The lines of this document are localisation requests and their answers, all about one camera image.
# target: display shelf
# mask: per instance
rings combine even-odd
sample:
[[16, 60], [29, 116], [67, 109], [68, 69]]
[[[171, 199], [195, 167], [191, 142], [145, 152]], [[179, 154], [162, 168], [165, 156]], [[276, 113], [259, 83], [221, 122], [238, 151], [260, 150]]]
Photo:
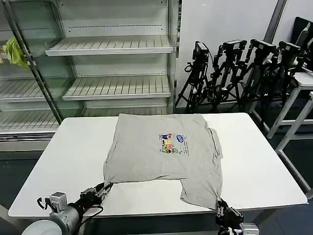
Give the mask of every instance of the display shelf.
[[65, 38], [47, 56], [171, 53], [166, 35]]
[[50, 110], [0, 112], [0, 134], [55, 132], [58, 126]]
[[[66, 79], [54, 78], [50, 92], [53, 97], [60, 97]], [[35, 79], [0, 80], [0, 102], [45, 101]]]
[[158, 76], [77, 78], [63, 100], [101, 100], [169, 97], [168, 78]]
[[7, 55], [6, 53], [2, 52], [2, 53], [0, 53], [0, 57], [1, 57], [2, 59], [7, 59], [7, 58], [8, 58], [8, 55]]
[[167, 115], [167, 109], [166, 107], [86, 109], [84, 117], [109, 117], [118, 116], [119, 114]]

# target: white shelving unit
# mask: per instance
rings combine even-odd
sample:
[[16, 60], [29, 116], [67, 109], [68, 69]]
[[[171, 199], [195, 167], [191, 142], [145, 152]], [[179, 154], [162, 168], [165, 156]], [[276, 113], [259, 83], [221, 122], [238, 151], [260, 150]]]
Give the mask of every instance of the white shelving unit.
[[[20, 0], [11, 7], [60, 119], [173, 112], [178, 0]], [[57, 128], [32, 73], [20, 69], [1, 74], [0, 67], [0, 130]]]
[[179, 1], [72, 0], [56, 7], [64, 36], [45, 53], [68, 57], [75, 74], [62, 100], [82, 102], [83, 116], [172, 113]]
[[[29, 35], [37, 29], [28, 28]], [[13, 37], [3, 14], [0, 14], [0, 47]], [[19, 134], [53, 133], [59, 124], [51, 112], [36, 79], [30, 70], [12, 65], [6, 53], [0, 53], [0, 137]], [[64, 80], [56, 78], [51, 93], [60, 97]]]
[[65, 38], [47, 56], [171, 53], [166, 35]]
[[6, 53], [0, 53], [0, 57], [2, 59], [7, 59], [8, 58], [8, 55]]
[[167, 76], [77, 78], [64, 100], [158, 98], [171, 95]]
[[[63, 79], [54, 79], [55, 87], [50, 91], [53, 97], [59, 97], [59, 86], [64, 85]], [[33, 79], [0, 80], [0, 102], [45, 102], [38, 83]]]

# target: yellow cloth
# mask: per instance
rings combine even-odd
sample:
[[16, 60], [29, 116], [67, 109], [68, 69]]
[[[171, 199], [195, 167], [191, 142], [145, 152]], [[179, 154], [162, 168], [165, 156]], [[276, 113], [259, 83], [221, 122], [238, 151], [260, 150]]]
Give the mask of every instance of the yellow cloth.
[[29, 70], [29, 66], [15, 37], [10, 38], [6, 42], [4, 52], [8, 55], [8, 60], [12, 65], [22, 66]]

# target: gray t-shirt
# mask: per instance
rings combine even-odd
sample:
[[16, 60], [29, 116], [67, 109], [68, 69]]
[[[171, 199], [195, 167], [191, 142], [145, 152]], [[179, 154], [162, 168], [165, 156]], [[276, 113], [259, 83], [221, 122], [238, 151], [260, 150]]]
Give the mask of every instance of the gray t-shirt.
[[222, 191], [221, 158], [217, 133], [201, 115], [120, 114], [104, 163], [105, 185], [180, 180], [183, 201], [216, 209]]

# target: cartoon print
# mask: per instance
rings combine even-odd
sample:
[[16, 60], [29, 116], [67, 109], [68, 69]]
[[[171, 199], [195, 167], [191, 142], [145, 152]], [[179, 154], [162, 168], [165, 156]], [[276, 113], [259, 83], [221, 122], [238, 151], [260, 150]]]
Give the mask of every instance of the cartoon print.
[[169, 149], [169, 150], [171, 150], [173, 147], [174, 146], [171, 143], [166, 145], [166, 149]]
[[162, 148], [161, 152], [166, 154], [188, 154], [186, 137], [184, 135], [174, 135], [172, 133], [160, 134]]
[[184, 136], [182, 135], [176, 135], [176, 139], [179, 143], [183, 143], [184, 142]]

